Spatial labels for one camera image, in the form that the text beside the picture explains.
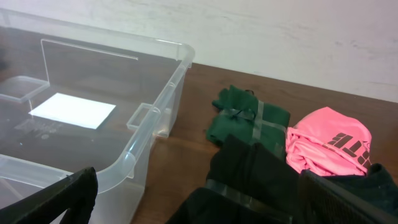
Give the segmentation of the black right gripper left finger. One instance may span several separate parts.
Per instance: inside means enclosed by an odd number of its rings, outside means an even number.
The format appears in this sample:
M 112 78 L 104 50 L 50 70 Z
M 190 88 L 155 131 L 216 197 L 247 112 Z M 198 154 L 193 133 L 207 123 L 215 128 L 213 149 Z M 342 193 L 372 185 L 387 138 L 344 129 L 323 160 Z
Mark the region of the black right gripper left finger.
M 98 180 L 94 167 L 84 168 L 64 179 L 1 209 L 1 223 L 87 224 L 95 206 Z

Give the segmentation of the pink shirt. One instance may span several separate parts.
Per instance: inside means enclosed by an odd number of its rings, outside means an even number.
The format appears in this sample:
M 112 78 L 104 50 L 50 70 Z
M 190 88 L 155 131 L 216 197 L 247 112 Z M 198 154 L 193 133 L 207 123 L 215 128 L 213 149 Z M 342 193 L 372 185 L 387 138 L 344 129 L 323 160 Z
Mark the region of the pink shirt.
M 371 139 L 360 121 L 324 107 L 287 129 L 286 162 L 298 173 L 366 175 L 371 165 Z

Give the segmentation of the white paper label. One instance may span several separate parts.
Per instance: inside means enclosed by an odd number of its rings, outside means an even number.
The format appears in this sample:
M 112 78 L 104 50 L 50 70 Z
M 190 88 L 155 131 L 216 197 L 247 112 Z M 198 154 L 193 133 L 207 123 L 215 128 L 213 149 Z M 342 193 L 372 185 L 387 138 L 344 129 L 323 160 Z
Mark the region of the white paper label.
M 29 114 L 88 129 L 97 129 L 116 105 L 56 93 Z

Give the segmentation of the clear plastic storage bin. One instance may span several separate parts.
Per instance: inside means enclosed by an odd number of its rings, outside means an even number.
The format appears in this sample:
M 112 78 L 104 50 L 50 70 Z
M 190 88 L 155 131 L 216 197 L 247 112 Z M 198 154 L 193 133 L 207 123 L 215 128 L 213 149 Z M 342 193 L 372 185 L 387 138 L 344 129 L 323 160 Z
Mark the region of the clear plastic storage bin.
M 194 55 L 186 44 L 2 9 L 1 206 L 94 167 L 90 222 L 129 223 Z M 29 114 L 56 93 L 116 107 L 97 129 Z

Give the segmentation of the black taped garment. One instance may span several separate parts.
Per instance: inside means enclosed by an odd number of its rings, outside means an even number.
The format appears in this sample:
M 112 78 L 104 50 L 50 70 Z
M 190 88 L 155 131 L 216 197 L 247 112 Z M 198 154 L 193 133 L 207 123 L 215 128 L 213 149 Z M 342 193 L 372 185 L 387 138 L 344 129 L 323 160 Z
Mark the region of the black taped garment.
M 262 144 L 250 146 L 230 135 L 211 159 L 204 187 L 168 223 L 305 223 L 299 177 Z

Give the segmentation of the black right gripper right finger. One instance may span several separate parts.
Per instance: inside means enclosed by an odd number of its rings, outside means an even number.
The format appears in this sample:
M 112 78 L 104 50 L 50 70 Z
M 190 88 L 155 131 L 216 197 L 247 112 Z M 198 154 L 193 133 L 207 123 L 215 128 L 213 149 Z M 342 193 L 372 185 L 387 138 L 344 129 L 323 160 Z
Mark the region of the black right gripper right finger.
M 397 224 L 396 216 L 309 170 L 300 174 L 298 196 L 305 223 Z

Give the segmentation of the green garment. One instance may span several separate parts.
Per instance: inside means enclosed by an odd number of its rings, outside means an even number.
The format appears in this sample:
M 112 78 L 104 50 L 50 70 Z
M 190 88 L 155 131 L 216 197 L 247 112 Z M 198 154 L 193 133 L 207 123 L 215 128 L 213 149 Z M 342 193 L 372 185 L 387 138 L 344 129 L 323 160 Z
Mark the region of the green garment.
M 242 90 L 234 85 L 218 93 L 212 101 L 218 110 L 206 138 L 220 146 L 229 135 L 246 144 L 261 143 L 279 159 L 285 159 L 285 138 L 290 113 L 285 109 L 265 103 L 254 96 L 251 90 Z

